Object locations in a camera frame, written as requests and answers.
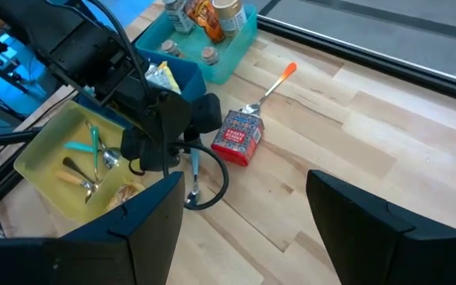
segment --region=light wood surface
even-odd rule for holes
[[[154,4],[127,27],[130,38],[161,10]],[[308,169],[456,228],[456,100],[266,32],[225,85],[207,90],[225,115],[257,101],[290,61],[298,70],[265,102],[266,129],[250,165],[228,165],[222,202],[184,211],[169,285],[338,284],[307,203]],[[189,190],[188,162],[177,169]],[[199,179],[206,199],[222,181],[204,156]],[[10,237],[57,237],[78,226],[26,181],[0,203],[0,217]]]

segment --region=teal tray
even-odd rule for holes
[[[173,40],[182,51],[184,59],[198,64],[205,80],[222,84],[230,78],[257,36],[257,9],[253,5],[244,5],[244,9],[247,16],[245,26],[235,38],[225,39],[220,44],[213,44],[199,26],[196,26],[189,35],[176,32],[168,15],[161,13],[140,36],[135,46],[140,51],[159,51],[162,42]],[[201,52],[207,46],[218,49],[219,62],[213,66],[203,63],[201,58]]]

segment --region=small red box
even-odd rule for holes
[[[247,166],[263,134],[259,116],[230,111],[211,145],[220,158]]]

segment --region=yellow tray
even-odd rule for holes
[[[139,178],[129,171],[128,160],[121,158],[119,166],[108,170],[101,154],[98,154],[98,171],[103,180],[88,203],[84,203],[87,189],[55,176],[57,171],[63,170],[80,177],[63,165],[63,159],[67,156],[84,173],[94,178],[93,154],[63,148],[64,143],[69,141],[92,144],[87,120],[99,127],[100,138],[107,147],[120,147],[123,134],[121,126],[70,101],[29,143],[13,165],[64,216],[81,223],[104,214],[119,186],[134,181],[140,183]]]

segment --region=orange-handled spoon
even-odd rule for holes
[[[272,87],[270,87],[265,95],[263,95],[262,98],[259,99],[257,103],[253,104],[247,104],[244,108],[242,108],[240,111],[245,113],[245,114],[252,114],[252,115],[258,115],[260,113],[260,108],[261,105],[267,100],[268,95],[274,91],[277,86],[279,86],[283,81],[288,78],[291,74],[293,74],[297,70],[297,63],[290,63],[284,70],[283,74],[277,81],[274,83]]]

